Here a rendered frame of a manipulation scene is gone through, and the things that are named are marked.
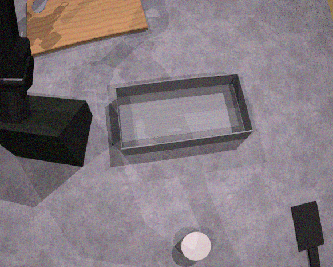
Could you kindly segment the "wooden board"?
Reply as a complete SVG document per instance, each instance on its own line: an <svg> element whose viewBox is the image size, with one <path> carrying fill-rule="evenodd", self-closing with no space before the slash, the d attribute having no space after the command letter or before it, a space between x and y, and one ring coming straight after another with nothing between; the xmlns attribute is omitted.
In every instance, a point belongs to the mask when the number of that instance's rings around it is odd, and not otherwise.
<svg viewBox="0 0 333 267"><path fill-rule="evenodd" d="M31 56L123 34L148 30L140 0L48 0L32 11L27 0Z"/></svg>

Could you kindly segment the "black spatula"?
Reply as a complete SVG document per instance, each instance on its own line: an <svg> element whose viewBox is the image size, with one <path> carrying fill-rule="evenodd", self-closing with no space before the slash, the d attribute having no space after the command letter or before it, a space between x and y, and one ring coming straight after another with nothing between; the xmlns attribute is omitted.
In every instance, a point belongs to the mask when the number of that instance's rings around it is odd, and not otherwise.
<svg viewBox="0 0 333 267"><path fill-rule="evenodd" d="M324 244L317 201L291 207L299 252L308 250L310 267L320 267L318 246Z"/></svg>

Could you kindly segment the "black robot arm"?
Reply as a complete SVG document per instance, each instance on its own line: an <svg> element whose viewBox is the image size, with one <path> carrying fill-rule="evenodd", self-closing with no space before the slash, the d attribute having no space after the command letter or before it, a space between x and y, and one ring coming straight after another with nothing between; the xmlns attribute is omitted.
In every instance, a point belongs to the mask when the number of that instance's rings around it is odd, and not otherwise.
<svg viewBox="0 0 333 267"><path fill-rule="evenodd" d="M19 124L31 114L27 90L32 86L34 57L30 41L19 36L14 0L0 0L0 122Z"/></svg>

